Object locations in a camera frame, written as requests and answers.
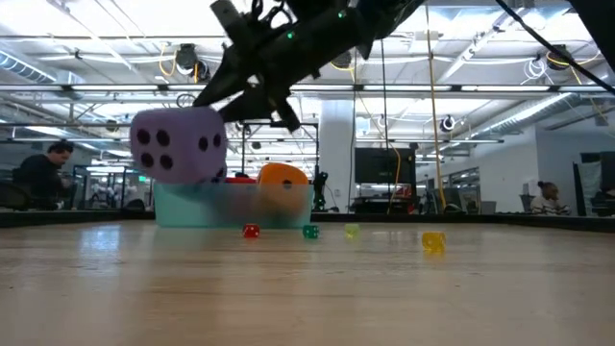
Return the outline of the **white square pillar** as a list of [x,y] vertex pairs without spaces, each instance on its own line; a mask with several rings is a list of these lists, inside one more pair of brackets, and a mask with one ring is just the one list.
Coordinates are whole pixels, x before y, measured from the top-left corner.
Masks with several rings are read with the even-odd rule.
[[322,102],[319,119],[320,169],[328,174],[325,195],[328,208],[348,212],[349,185],[353,175],[354,102],[327,100]]

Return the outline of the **black gantry frame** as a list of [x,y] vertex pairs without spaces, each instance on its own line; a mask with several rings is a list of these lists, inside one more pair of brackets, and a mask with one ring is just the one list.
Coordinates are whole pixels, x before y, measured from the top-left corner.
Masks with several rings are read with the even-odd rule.
[[278,123],[245,123],[252,132],[240,133],[241,170],[257,174],[267,163],[286,163],[301,169],[309,183],[320,172],[319,125],[301,123],[294,133],[289,133]]

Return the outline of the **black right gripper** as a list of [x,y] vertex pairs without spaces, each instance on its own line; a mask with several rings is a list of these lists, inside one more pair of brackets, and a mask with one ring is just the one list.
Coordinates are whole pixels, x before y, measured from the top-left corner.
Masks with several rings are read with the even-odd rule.
[[275,123],[296,131],[300,120],[287,102],[290,87],[301,80],[300,67],[292,62],[292,26],[274,29],[254,12],[239,12],[231,0],[216,0],[210,8],[232,44],[223,47],[220,66],[192,106],[209,106],[240,92],[218,111],[225,123],[270,119],[275,112],[280,117]]

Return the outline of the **person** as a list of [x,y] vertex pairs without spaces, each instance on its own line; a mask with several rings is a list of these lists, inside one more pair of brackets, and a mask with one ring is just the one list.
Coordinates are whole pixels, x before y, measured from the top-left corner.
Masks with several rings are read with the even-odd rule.
[[12,171],[12,182],[30,194],[37,209],[58,210],[60,198],[71,190],[71,181],[63,178],[60,170],[73,150],[70,142],[56,141],[45,154],[31,155]]
[[532,214],[539,215],[569,215],[570,207],[559,202],[558,187],[552,182],[539,181],[540,194],[530,202]]

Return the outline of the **long ceiling light strip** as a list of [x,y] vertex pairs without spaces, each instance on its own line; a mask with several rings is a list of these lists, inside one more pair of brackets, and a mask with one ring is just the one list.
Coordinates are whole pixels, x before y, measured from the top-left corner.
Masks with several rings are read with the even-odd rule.
[[[4,92],[54,92],[54,91],[201,91],[204,85],[195,84],[139,84],[139,85],[0,85],[0,91]],[[341,84],[298,84],[290,88],[291,91],[375,91],[381,92],[422,92],[434,89],[436,92],[573,92],[573,93],[604,93],[608,89],[596,85],[549,85],[549,86],[526,86],[526,85],[341,85]]]

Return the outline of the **large orange foam die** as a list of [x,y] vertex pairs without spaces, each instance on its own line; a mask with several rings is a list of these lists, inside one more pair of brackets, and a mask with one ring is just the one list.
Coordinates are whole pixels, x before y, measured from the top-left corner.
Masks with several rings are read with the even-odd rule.
[[308,177],[295,166],[267,163],[261,168],[257,183],[260,201],[271,211],[299,214],[308,203]]

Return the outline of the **small yellow die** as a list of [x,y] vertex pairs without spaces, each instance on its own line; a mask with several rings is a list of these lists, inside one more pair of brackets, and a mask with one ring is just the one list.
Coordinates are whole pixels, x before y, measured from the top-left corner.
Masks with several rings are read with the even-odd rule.
[[443,232],[422,233],[421,240],[426,252],[442,253],[446,250],[446,235]]

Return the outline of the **teal translucent plastic bin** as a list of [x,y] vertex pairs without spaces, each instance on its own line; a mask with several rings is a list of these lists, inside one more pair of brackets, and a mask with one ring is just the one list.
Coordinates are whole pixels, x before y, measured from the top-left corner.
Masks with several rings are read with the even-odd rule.
[[293,229],[306,225],[312,210],[311,185],[154,185],[156,221],[170,228]]

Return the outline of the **large purple foam die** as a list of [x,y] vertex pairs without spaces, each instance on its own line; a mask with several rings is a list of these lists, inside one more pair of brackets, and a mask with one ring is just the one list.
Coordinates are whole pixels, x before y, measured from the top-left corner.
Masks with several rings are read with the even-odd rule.
[[130,128],[135,164],[164,184],[219,182],[227,173],[221,115],[208,107],[140,111]]

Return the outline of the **black monitor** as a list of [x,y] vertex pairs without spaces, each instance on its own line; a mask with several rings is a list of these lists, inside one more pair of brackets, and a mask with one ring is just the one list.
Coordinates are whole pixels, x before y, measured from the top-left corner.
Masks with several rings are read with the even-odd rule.
[[358,184],[414,184],[415,153],[412,149],[356,148],[355,179]]

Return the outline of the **dark framed work station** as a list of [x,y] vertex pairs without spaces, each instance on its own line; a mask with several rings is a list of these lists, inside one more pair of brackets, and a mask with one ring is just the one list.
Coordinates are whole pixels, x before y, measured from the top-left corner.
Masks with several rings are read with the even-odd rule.
[[76,165],[73,210],[151,210],[153,180],[130,166]]

